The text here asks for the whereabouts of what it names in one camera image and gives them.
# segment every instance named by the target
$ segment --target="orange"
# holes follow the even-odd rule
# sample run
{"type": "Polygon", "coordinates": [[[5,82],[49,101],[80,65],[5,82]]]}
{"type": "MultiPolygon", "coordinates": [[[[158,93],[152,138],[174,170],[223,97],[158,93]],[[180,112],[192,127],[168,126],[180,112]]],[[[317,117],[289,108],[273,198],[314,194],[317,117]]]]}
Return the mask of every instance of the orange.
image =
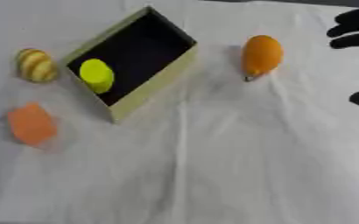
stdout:
{"type": "Polygon", "coordinates": [[[36,102],[9,112],[8,122],[15,138],[33,147],[57,134],[53,119],[36,102]]]}
{"type": "Polygon", "coordinates": [[[243,71],[257,77],[269,73],[283,59],[283,48],[279,42],[269,36],[261,35],[251,38],[243,48],[243,71]]]}

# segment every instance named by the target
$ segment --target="yellow cylinder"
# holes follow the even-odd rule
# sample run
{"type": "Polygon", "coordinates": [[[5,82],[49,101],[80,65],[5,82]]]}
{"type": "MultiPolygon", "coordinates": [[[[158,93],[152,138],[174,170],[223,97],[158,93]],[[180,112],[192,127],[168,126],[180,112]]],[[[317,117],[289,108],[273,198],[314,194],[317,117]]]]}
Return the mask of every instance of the yellow cylinder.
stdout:
{"type": "Polygon", "coordinates": [[[99,59],[88,59],[80,67],[80,77],[97,94],[108,92],[115,81],[114,72],[99,59]]]}

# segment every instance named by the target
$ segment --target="orange fruit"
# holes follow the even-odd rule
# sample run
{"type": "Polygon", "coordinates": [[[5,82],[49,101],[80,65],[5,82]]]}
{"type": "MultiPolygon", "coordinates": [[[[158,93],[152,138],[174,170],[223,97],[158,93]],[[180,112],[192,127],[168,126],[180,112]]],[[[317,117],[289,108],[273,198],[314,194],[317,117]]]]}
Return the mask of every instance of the orange fruit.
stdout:
{"type": "Polygon", "coordinates": [[[283,48],[279,42],[269,36],[251,38],[243,48],[243,71],[257,77],[269,73],[283,59],[283,48]]]}

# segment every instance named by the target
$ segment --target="box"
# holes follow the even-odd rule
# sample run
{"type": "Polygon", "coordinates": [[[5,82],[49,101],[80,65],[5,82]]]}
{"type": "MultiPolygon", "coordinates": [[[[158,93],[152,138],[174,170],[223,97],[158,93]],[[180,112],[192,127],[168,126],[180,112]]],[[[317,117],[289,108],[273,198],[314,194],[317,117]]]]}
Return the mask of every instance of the box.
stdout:
{"type": "Polygon", "coordinates": [[[197,43],[152,7],[145,7],[68,55],[63,63],[76,83],[85,60],[104,61],[116,74],[109,92],[95,94],[114,122],[121,121],[194,60],[197,43]]]}

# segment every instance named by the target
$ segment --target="orange sponge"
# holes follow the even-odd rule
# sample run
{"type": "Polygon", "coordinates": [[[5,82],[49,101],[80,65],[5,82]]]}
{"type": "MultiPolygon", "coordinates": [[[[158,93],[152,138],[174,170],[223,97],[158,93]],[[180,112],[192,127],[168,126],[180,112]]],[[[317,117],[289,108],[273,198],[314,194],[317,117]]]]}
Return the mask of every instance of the orange sponge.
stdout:
{"type": "Polygon", "coordinates": [[[57,127],[50,115],[36,102],[8,113],[13,135],[24,144],[36,147],[57,134],[57,127]]]}

